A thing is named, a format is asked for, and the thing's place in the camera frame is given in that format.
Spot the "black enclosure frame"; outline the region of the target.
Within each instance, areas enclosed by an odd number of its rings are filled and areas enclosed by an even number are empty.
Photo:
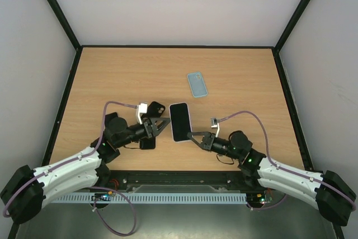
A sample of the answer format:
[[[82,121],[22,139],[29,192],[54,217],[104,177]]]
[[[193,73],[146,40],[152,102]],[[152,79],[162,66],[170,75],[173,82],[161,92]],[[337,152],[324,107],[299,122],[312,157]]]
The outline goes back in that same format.
[[[296,110],[296,104],[293,99],[293,95],[290,90],[289,82],[284,71],[283,63],[280,58],[280,51],[284,47],[286,41],[288,40],[290,34],[293,32],[295,26],[297,25],[299,19],[304,13],[307,5],[311,0],[300,0],[297,5],[293,15],[291,16],[288,24],[286,25],[283,33],[281,34],[277,44],[275,46],[220,46],[220,45],[93,45],[94,48],[160,48],[160,49],[271,49],[274,61],[276,64],[277,73],[280,78],[280,83],[282,87],[283,94],[285,96],[286,105],[288,107],[288,112],[290,114],[291,122],[293,125],[293,129],[296,135],[296,139],[298,142],[300,154],[303,160],[304,168],[307,170],[313,170],[313,163],[310,157],[308,147],[304,138],[304,134],[302,131],[302,126],[299,121],[298,113]],[[47,165],[50,161],[50,157],[53,152],[54,143],[57,138],[58,130],[61,125],[61,121],[63,118],[64,110],[67,105],[67,101],[69,98],[70,90],[72,88],[72,84],[76,75],[76,71],[78,68],[78,64],[80,61],[80,57],[84,48],[88,48],[89,45],[81,45],[77,40],[70,24],[68,23],[65,14],[63,13],[59,3],[57,0],[47,0],[54,14],[56,15],[57,20],[61,24],[63,30],[69,37],[70,42],[75,48],[76,54],[74,56],[71,69],[69,71],[69,76],[67,79],[67,83],[65,85],[64,93],[62,95],[61,103],[59,105],[59,109],[55,118],[55,122],[51,131],[51,135],[48,141],[48,145],[46,147],[44,156],[43,156],[43,165]]]

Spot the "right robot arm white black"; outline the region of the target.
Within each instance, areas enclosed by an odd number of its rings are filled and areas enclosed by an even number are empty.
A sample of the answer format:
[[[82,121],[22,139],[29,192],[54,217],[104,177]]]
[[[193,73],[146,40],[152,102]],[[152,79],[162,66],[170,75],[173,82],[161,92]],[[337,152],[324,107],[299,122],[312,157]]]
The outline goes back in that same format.
[[[255,150],[240,130],[222,139],[210,132],[189,132],[188,138],[203,150],[238,161],[249,189],[278,190],[306,202],[333,224],[346,226],[355,210],[356,194],[335,172],[304,171],[277,162]]]

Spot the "light blue phone case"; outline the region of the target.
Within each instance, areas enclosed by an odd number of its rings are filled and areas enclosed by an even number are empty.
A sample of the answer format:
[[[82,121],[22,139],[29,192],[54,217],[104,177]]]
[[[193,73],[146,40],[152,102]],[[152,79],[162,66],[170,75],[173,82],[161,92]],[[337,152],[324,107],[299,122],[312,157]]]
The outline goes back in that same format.
[[[201,98],[208,95],[206,84],[200,72],[189,73],[187,79],[194,98]]]

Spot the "black phone case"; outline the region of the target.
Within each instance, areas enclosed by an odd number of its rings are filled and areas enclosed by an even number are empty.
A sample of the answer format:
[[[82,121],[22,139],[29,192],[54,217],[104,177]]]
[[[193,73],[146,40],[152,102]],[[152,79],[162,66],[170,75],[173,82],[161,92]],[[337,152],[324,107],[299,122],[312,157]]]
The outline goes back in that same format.
[[[146,118],[159,118],[165,112],[166,107],[156,101],[152,101],[148,105],[147,112],[141,116],[141,119]]]

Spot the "small black phone left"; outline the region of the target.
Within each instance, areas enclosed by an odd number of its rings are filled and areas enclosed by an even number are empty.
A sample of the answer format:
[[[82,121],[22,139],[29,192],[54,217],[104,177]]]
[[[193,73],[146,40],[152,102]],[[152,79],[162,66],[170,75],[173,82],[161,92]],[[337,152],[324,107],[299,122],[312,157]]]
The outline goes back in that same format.
[[[118,113],[113,112],[105,115],[105,128],[108,130],[116,130],[118,123]]]

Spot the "black front rail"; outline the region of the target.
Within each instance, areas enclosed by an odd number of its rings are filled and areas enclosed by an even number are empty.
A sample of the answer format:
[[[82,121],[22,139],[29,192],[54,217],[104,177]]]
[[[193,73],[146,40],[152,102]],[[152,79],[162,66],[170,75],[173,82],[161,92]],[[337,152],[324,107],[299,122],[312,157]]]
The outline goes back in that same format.
[[[117,187],[129,190],[142,185],[207,185],[243,193],[262,192],[266,188],[240,171],[96,171],[89,186]]]

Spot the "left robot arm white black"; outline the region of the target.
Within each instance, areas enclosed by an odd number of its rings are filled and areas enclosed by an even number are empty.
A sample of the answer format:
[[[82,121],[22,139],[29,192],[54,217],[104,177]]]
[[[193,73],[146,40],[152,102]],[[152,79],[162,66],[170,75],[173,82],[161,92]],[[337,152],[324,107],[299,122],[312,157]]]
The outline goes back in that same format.
[[[51,165],[18,168],[1,191],[3,216],[23,224],[63,195],[93,186],[104,187],[111,175],[107,164],[119,156],[119,149],[159,136],[170,121],[146,118],[129,126],[117,113],[104,116],[100,137],[85,149]]]

